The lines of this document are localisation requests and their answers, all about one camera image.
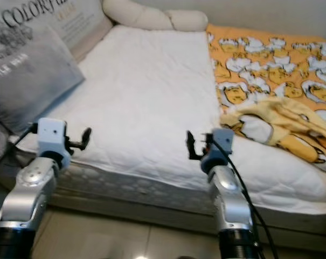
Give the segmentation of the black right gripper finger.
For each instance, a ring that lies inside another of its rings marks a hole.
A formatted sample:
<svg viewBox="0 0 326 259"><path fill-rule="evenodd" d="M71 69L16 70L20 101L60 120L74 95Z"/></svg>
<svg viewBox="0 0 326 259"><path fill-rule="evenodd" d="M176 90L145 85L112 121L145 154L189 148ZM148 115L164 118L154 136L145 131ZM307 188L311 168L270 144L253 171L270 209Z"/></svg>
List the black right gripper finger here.
<svg viewBox="0 0 326 259"><path fill-rule="evenodd" d="M186 132L186 147L188 150L188 158L190 160L199 160L199 155L196 153L195 150L195 138L194 135L190 131Z"/></svg>

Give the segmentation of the grey little bear pillow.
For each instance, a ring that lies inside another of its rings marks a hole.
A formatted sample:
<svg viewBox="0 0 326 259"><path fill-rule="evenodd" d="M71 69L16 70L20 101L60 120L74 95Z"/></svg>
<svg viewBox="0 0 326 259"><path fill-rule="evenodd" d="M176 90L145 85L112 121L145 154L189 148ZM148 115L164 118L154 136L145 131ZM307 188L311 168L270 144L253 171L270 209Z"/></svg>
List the grey little bear pillow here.
<svg viewBox="0 0 326 259"><path fill-rule="evenodd" d="M67 45L48 25L0 25L0 123L24 131L85 79Z"/></svg>

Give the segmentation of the yellow cartoon blanket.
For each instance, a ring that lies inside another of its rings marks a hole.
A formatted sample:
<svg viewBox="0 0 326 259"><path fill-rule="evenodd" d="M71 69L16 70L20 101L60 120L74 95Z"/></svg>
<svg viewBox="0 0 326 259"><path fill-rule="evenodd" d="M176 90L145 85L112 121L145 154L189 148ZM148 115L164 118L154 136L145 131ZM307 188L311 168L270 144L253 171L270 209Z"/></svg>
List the yellow cartoon blanket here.
<svg viewBox="0 0 326 259"><path fill-rule="evenodd" d="M262 145L280 148L326 173L326 110L287 97L229 109L220 124Z"/></svg>

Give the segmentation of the grey patterned mattress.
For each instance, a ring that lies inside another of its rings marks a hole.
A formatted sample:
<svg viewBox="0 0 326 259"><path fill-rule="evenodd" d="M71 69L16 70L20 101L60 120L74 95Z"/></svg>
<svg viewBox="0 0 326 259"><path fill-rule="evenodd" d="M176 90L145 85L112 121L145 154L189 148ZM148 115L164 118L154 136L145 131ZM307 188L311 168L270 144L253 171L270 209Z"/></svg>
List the grey patterned mattress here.
<svg viewBox="0 0 326 259"><path fill-rule="evenodd" d="M263 215L326 215L326 173L296 156L239 140L230 156ZM101 150L77 155L58 178L51 204L96 211L97 202L121 201L210 215L206 175L176 151Z"/></svg>

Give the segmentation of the white quilted mattress pad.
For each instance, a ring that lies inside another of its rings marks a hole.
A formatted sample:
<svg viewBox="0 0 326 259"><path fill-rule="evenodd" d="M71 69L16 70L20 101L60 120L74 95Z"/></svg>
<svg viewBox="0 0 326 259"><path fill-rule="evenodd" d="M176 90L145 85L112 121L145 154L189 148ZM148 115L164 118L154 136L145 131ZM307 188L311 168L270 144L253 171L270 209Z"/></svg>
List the white quilted mattress pad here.
<svg viewBox="0 0 326 259"><path fill-rule="evenodd" d="M148 31L118 25L79 67L85 81L49 112L69 135L92 129L72 167L135 176L207 192L206 175L188 158L219 126L221 104L203 32ZM252 200L264 207L326 212L326 173L273 146L238 137L231 159Z"/></svg>

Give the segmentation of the orange cartoon bed sheet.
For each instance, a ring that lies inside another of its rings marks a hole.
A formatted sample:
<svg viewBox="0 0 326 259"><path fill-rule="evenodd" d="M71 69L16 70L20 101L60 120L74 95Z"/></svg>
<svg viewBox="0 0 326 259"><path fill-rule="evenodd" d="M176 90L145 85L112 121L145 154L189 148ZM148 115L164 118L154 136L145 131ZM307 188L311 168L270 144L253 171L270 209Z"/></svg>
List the orange cartoon bed sheet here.
<svg viewBox="0 0 326 259"><path fill-rule="evenodd" d="M286 97L326 121L326 40L208 25L208 49L221 111Z"/></svg>

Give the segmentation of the printed colorful world headboard cushion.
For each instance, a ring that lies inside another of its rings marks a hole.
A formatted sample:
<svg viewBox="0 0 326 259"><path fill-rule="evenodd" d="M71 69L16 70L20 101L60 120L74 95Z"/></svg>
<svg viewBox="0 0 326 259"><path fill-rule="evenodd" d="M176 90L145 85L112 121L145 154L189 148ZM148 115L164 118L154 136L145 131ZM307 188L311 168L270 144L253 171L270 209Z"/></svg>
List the printed colorful world headboard cushion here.
<svg viewBox="0 0 326 259"><path fill-rule="evenodd" d="M113 27L113 23L103 14L99 0L0 0L0 25L10 28L21 25L51 27L67 45L77 66ZM22 133L10 132L1 123L0 129L14 135Z"/></svg>

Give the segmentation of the beige knotted bolster pillow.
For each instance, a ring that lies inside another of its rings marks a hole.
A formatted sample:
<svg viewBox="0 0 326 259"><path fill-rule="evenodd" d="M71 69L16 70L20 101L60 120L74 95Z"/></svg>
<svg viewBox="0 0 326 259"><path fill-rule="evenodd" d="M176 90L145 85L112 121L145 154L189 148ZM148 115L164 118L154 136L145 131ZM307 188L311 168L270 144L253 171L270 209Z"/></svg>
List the beige knotted bolster pillow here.
<svg viewBox="0 0 326 259"><path fill-rule="evenodd" d="M133 0L102 0L106 16L118 24L144 30L204 31L208 17L198 10L161 10Z"/></svg>

